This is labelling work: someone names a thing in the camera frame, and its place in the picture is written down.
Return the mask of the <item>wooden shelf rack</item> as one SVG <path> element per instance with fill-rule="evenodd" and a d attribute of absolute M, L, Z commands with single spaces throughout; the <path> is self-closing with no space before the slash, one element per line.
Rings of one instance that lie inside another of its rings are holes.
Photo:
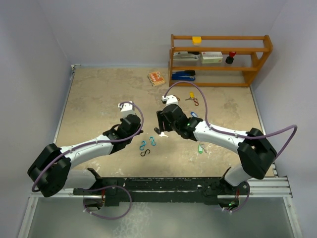
<path fill-rule="evenodd" d="M 197 86 L 249 87 L 273 51 L 269 35 L 264 36 L 190 36 L 171 35 L 169 84 L 178 71 L 237 71 L 237 82 L 194 80 Z"/>

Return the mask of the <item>red black stamp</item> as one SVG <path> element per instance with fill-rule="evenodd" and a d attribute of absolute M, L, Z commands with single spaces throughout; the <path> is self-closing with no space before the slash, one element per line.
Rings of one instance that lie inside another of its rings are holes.
<path fill-rule="evenodd" d="M 233 64 L 235 55 L 236 55 L 236 52 L 229 52 L 228 57 L 226 58 L 225 62 L 227 64 Z"/>

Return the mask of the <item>silver key with yellow tag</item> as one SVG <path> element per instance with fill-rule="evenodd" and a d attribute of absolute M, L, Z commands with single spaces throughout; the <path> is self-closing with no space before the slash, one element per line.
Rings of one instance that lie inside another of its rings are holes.
<path fill-rule="evenodd" d="M 188 100 L 194 100 L 194 98 L 195 98 L 194 93 L 193 93 L 193 92 L 190 92 L 189 95 L 190 95 L 189 98 L 187 98 L 187 99 L 185 99 L 185 100 L 186 100 L 186 101 L 188 101 Z"/>

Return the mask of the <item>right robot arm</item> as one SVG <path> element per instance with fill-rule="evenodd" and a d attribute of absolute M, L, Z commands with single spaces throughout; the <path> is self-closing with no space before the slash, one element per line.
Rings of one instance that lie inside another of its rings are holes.
<path fill-rule="evenodd" d="M 187 117 L 177 104 L 157 111 L 157 118 L 161 132 L 174 131 L 184 139 L 215 144 L 239 156 L 240 164 L 229 168 L 220 182 L 226 194 L 232 194 L 240 183 L 251 178 L 263 179 L 277 154 L 260 130 L 234 131 L 207 125 L 201 118 Z"/>

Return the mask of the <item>silver key with blue tag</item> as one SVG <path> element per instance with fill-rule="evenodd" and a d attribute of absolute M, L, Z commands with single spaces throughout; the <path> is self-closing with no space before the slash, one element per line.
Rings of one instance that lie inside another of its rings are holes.
<path fill-rule="evenodd" d="M 195 113 L 195 112 L 191 112 L 191 116 L 193 116 L 193 117 L 198 117 L 198 115 Z"/>

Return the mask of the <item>white red box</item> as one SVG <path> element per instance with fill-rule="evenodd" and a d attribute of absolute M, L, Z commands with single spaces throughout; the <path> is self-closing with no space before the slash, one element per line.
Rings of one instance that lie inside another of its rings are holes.
<path fill-rule="evenodd" d="M 201 52 L 202 63 L 221 63 L 222 59 L 222 52 Z"/>

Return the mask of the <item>teal S carabiner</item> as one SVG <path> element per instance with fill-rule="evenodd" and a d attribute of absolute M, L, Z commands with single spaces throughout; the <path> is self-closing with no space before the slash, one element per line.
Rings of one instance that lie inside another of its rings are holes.
<path fill-rule="evenodd" d="M 141 142 L 141 145 L 140 145 L 139 149 L 140 149 L 141 151 L 143 151 L 143 150 L 145 149 L 145 146 L 146 146 L 146 141 L 143 140 L 143 141 Z"/>

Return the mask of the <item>silver key with green tag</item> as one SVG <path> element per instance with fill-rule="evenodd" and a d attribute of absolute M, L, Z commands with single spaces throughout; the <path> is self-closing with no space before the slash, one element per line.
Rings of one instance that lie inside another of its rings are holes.
<path fill-rule="evenodd" d="M 206 151 L 206 148 L 205 148 L 205 145 L 204 145 L 204 144 L 199 143 L 199 145 L 198 145 L 198 153 L 199 153 L 199 154 L 207 153 L 207 151 Z"/>

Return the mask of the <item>blue black stapler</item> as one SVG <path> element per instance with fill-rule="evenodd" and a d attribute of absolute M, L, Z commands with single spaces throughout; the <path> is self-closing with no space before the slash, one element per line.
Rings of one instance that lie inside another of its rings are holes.
<path fill-rule="evenodd" d="M 172 80 L 178 81 L 195 81 L 196 72 L 194 70 L 176 71 L 172 73 Z"/>

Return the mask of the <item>silver key with black tag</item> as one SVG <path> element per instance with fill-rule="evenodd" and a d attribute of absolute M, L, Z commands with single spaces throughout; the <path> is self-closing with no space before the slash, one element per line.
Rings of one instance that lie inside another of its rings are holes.
<path fill-rule="evenodd" d="M 154 131 L 160 136 L 160 137 L 167 137 L 168 135 L 166 135 L 163 131 L 161 131 L 159 128 L 155 127 Z"/>

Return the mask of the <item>black base frame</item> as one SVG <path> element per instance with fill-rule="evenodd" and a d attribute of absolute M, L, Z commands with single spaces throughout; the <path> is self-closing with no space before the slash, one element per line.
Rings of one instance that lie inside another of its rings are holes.
<path fill-rule="evenodd" d="M 224 177 L 198 178 L 106 178 L 93 172 L 96 182 L 91 188 L 74 189 L 74 195 L 101 196 L 106 207 L 123 202 L 203 203 L 229 209 L 239 206 L 239 196 L 250 194 L 250 186 L 242 182 L 231 186 Z"/>

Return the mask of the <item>white stapler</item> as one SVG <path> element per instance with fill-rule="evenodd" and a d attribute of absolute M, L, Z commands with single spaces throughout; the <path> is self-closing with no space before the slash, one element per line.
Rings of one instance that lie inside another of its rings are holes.
<path fill-rule="evenodd" d="M 181 51 L 173 53 L 173 60 L 175 61 L 198 61 L 200 59 L 200 52 Z"/>

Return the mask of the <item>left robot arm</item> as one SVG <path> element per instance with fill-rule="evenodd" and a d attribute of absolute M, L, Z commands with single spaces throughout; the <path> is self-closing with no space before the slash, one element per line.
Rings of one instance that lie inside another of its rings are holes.
<path fill-rule="evenodd" d="M 65 186 L 74 167 L 124 149 L 134 136 L 143 132 L 143 122 L 137 115 L 130 114 L 120 121 L 97 138 L 82 144 L 65 147 L 54 143 L 47 145 L 27 171 L 33 181 L 32 192 L 40 192 L 44 197 L 55 195 Z"/>

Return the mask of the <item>orange spiral notebook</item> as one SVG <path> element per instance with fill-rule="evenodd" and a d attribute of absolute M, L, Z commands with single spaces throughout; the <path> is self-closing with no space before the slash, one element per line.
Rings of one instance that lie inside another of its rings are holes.
<path fill-rule="evenodd" d="M 147 77 L 153 87 L 166 83 L 163 75 L 159 71 L 151 72 L 147 75 Z"/>

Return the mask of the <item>light-blue S carabiner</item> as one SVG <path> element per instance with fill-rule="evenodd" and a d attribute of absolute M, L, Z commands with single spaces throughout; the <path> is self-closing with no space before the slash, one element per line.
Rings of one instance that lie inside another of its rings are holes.
<path fill-rule="evenodd" d="M 155 138 L 153 136 L 150 136 L 149 140 L 150 140 L 150 143 L 152 146 L 156 146 L 157 143 L 156 143 Z"/>

